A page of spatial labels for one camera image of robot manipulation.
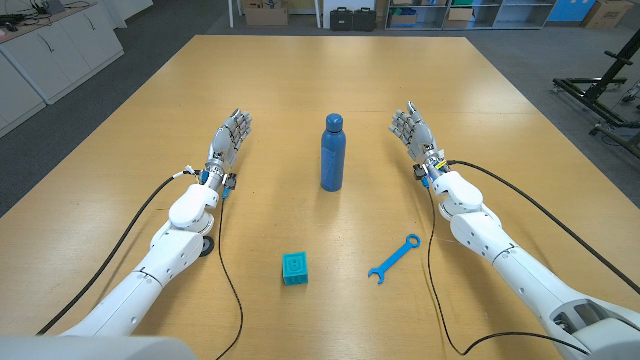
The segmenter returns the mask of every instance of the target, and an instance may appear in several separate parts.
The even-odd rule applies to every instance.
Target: robotic arm
[[[640,314],[582,294],[562,282],[529,255],[502,229],[499,218],[483,203],[471,183],[449,169],[429,126],[411,102],[398,110],[389,130],[417,162],[416,175],[431,181],[444,196],[440,214],[450,221],[453,236],[487,260],[529,307],[549,336],[573,344],[590,355],[555,343],[565,359],[637,359]]]
[[[62,335],[130,335],[169,281],[208,253],[203,236],[211,231],[214,221],[206,208],[216,207],[221,185],[233,186],[229,182],[235,181],[234,175],[228,171],[249,132],[249,113],[236,109],[211,141],[198,184],[189,186],[171,206],[169,220],[153,236],[144,259],[87,317]]]

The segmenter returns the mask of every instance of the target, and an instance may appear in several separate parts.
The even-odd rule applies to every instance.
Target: white cabinet
[[[43,46],[46,45],[46,48],[50,50],[53,60],[69,81],[74,83],[91,71],[59,22],[42,27],[35,32],[44,42]]]
[[[0,50],[44,99],[54,97],[71,85],[37,31],[0,45]]]
[[[0,128],[21,117],[27,118],[44,107],[40,96],[2,55],[0,55],[0,84],[2,84],[0,86]]]
[[[101,5],[59,21],[91,69],[122,51]]]
[[[57,22],[6,42],[0,50],[48,103],[91,71]]]
[[[0,43],[0,136],[124,54],[102,4],[49,19]]]

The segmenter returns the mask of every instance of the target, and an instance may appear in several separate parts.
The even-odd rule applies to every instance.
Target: metal frame
[[[608,125],[613,127],[640,129],[640,122],[626,121],[606,105],[598,101],[598,98],[605,92],[609,84],[621,85],[627,81],[626,78],[615,78],[615,76],[625,65],[633,64],[630,59],[638,50],[640,50],[640,30],[631,37],[629,42],[627,42],[618,54],[614,54],[611,51],[604,52],[607,56],[616,59],[616,61],[611,65],[602,78],[556,78],[553,79],[553,84],[556,88],[565,90],[584,106],[591,109]],[[591,84],[591,86],[586,91],[583,91],[576,84]],[[625,140],[624,138],[614,134],[611,130],[604,128],[601,124],[597,124],[589,134],[596,135],[598,132],[606,134],[613,141],[622,145],[635,157],[640,159],[640,148],[638,147],[640,144],[640,131],[630,140]]]

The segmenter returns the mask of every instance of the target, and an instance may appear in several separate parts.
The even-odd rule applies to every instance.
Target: wooden table
[[[245,323],[226,358],[457,359],[425,281],[428,196],[387,130],[409,99],[449,159],[521,187],[640,281],[640,211],[466,39],[198,36],[0,219],[2,333],[33,334],[57,313],[156,186],[186,164],[201,167],[215,129],[241,107],[254,129],[234,168],[222,252]],[[320,136],[331,112],[344,116],[347,134],[337,193],[319,185]],[[632,290],[519,195],[456,169],[483,191],[507,232],[568,284],[640,311]],[[133,269],[190,181],[160,193],[51,334],[82,319]],[[542,332],[491,266],[436,217],[432,267],[454,342],[466,348],[490,332]],[[383,285],[367,278],[409,233],[423,245]],[[307,252],[309,284],[285,287],[282,254],[295,251]],[[238,322],[214,254],[164,289],[135,334],[177,337],[212,359]],[[501,338],[469,358],[559,356],[548,341]]]

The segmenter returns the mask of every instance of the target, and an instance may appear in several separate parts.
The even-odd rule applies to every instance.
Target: floor
[[[640,28],[640,5],[613,30],[544,28],[539,31],[384,31],[333,33],[315,28],[314,16],[291,16],[290,26],[251,28],[243,19],[228,27],[226,2],[155,0],[154,5],[117,29],[125,55],[53,106],[48,106],[0,138],[0,215],[133,94],[196,34],[466,36],[549,120],[578,147],[636,206],[640,207],[640,161],[608,139],[587,135],[598,119],[566,94],[554,93],[554,77],[597,77],[612,63],[604,50],[618,51]],[[636,54],[634,61],[640,62]],[[619,91],[601,98],[616,104],[640,66],[620,74],[629,79]],[[618,103],[628,119],[640,118],[636,104]],[[621,131],[630,136],[630,132]]]

